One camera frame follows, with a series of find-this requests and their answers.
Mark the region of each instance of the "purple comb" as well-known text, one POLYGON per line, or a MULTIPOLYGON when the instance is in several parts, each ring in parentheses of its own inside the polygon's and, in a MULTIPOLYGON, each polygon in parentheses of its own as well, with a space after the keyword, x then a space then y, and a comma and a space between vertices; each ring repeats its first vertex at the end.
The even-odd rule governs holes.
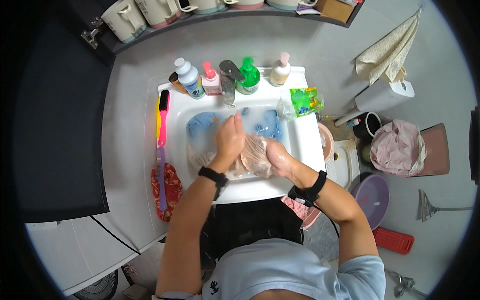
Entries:
POLYGON ((160 185, 160 210, 167 210, 167 197, 165 196, 165 149, 156 149, 155 178, 160 185))

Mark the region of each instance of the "cabinet door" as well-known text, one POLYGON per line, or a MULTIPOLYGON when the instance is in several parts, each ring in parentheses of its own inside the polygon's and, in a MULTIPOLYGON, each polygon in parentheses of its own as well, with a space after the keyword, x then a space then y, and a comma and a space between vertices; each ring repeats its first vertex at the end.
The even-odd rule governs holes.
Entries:
POLYGON ((109 211, 101 136, 114 57, 81 38, 88 28, 72 3, 54 2, 44 12, 31 30, 12 120, 13 179, 25 223, 109 211))

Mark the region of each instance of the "hand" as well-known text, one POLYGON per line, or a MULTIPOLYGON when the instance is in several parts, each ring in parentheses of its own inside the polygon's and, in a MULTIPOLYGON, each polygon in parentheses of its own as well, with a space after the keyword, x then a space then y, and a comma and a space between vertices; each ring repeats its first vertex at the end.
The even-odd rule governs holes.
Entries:
POLYGON ((311 188, 318 179, 317 171, 293 158, 282 143, 269 140, 267 157, 275 175, 287 178, 301 190, 311 188))
POLYGON ((225 173, 245 147, 240 113, 220 124, 214 142, 217 153, 209 167, 215 172, 225 173))
POLYGON ((275 175, 290 179, 293 175, 294 159, 285 149, 282 143, 269 139, 267 144, 267 157, 272 163, 272 171, 275 175))

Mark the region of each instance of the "white bottle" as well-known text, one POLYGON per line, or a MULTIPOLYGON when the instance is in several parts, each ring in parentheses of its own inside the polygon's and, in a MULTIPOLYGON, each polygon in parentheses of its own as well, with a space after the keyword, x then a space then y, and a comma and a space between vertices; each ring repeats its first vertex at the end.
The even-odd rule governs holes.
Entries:
POLYGON ((177 68, 175 72, 179 76, 179 82, 185 87, 190 96, 193 99, 203 98, 205 90, 202 87, 202 79, 198 76, 197 68, 183 58, 175 61, 175 67, 177 68))
POLYGON ((204 62, 205 74, 202 75, 202 83, 207 96, 221 96, 222 84, 220 83, 220 75, 212 69, 212 63, 204 62))
POLYGON ((282 52, 280 54, 280 60, 277 60, 272 65, 272 73, 270 74, 270 83, 273 86, 282 86, 287 81, 292 67, 288 63, 290 59, 290 54, 282 52))

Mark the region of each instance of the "mug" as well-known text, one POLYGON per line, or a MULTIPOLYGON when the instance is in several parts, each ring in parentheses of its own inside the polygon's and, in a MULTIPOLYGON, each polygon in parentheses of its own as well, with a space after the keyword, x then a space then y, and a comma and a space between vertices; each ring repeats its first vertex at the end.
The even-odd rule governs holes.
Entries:
POLYGON ((181 14, 174 0, 135 0, 135 2, 152 28, 164 27, 181 14))
POLYGON ((189 6, 182 8, 179 0, 175 0, 177 7, 182 12, 194 12, 197 14, 210 14, 224 10, 225 4, 236 4, 238 0, 188 0, 189 6))
POLYGON ((232 7, 237 10, 256 10, 264 5, 264 0, 239 0, 232 7))
POLYGON ((294 11, 298 8, 298 5, 313 7, 317 4, 318 0, 313 2, 307 0, 267 0, 268 5, 278 8, 283 11, 294 11))
POLYGON ((135 40, 147 28, 144 16, 133 0, 118 0, 103 13, 102 19, 124 44, 135 40))

